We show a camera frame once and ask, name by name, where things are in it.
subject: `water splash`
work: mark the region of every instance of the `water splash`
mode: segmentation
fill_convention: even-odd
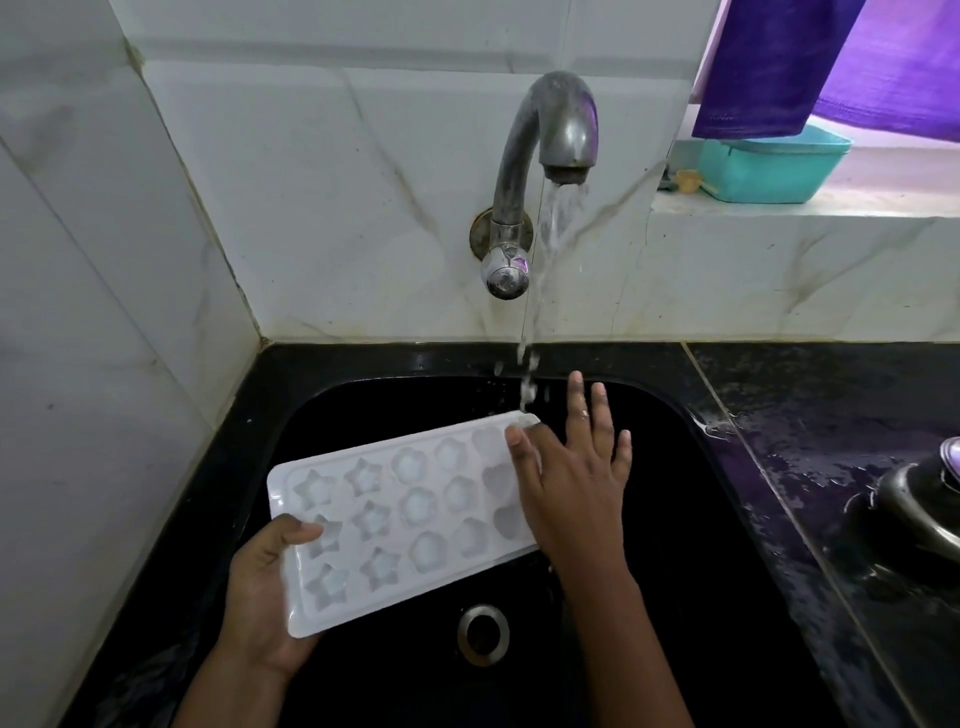
[[[520,410],[526,411],[527,404],[537,397],[537,385],[533,382],[534,372],[540,364],[540,357],[533,351],[534,343],[540,338],[540,313],[553,278],[557,259],[570,244],[578,229],[571,225],[577,214],[583,211],[584,200],[589,190],[586,184],[558,185],[546,182],[543,189],[543,205],[540,208],[540,236],[537,242],[538,266],[540,272],[536,283],[531,285],[530,300],[520,334],[520,343],[516,347],[516,363],[523,364],[523,357],[529,350],[527,372],[520,381]]]

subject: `ice cube tray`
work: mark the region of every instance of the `ice cube tray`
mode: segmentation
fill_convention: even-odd
[[[283,554],[287,630],[305,637],[536,549],[520,510],[509,412],[277,465],[272,516],[324,525]]]

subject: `finger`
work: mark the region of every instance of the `finger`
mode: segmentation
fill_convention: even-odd
[[[320,538],[324,527],[319,523],[302,522],[289,513],[281,513],[261,528],[247,544],[237,551],[242,563],[258,566],[272,564],[288,546],[306,544]]]
[[[519,427],[509,426],[505,433],[510,456],[514,460],[516,479],[520,483],[520,490],[538,491],[542,489],[540,483],[540,466],[537,465],[537,452],[533,444]]]
[[[590,414],[593,419],[593,448],[605,463],[613,457],[613,416],[607,401],[607,388],[597,382],[590,393]]]
[[[566,382],[566,446],[583,454],[593,450],[584,376],[580,372],[572,372]]]
[[[611,465],[613,478],[621,486],[627,484],[627,478],[630,477],[630,466],[634,462],[634,443],[630,435],[630,430],[625,429],[620,433],[620,439],[616,442],[616,457]]]
[[[543,423],[527,427],[525,433],[534,449],[540,454],[540,470],[546,472],[552,467],[555,458],[563,455],[564,446],[553,430]]]

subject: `teal plastic container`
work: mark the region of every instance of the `teal plastic container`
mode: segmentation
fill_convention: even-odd
[[[850,145],[812,124],[796,136],[707,139],[699,171],[706,192],[726,203],[805,203]]]

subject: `granite countertop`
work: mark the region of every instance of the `granite countertop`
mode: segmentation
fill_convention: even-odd
[[[922,725],[960,725],[960,570],[912,555],[894,534],[874,532],[867,514],[870,488],[881,474],[928,457],[960,432],[960,348],[756,344],[692,350],[776,490],[792,530],[906,709]],[[774,551],[796,541],[782,530],[766,531],[763,518],[757,525]],[[789,562],[782,558],[784,573],[792,569]],[[795,601],[809,599],[805,587],[797,585]],[[830,611],[820,611],[826,604],[814,599],[804,605],[807,634],[832,629]],[[855,667],[848,663],[847,669]]]
[[[880,474],[960,432],[960,387],[951,381],[960,347],[564,344],[538,352],[538,375],[581,369],[685,411],[851,724],[960,725],[960,661],[951,659],[960,654],[958,572],[901,559],[863,518]],[[500,344],[282,345],[260,354],[63,725],[167,724],[276,440],[305,401],[369,377],[518,376],[514,361],[516,348]]]

